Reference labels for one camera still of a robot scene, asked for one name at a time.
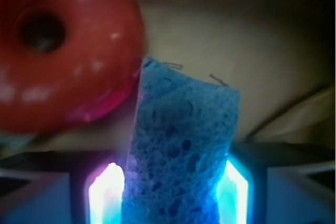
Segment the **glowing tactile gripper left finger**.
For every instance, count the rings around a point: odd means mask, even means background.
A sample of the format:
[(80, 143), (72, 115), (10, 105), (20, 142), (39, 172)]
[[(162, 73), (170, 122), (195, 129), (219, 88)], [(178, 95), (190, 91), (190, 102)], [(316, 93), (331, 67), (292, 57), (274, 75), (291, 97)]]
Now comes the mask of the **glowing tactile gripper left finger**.
[(120, 223), (124, 173), (111, 151), (1, 160), (1, 223)]

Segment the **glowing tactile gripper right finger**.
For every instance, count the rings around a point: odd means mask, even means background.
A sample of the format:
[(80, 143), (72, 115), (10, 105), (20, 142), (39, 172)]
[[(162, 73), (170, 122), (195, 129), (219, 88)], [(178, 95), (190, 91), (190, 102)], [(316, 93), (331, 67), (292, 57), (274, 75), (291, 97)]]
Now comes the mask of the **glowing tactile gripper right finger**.
[(335, 223), (335, 152), (234, 143), (217, 200), (220, 223)]

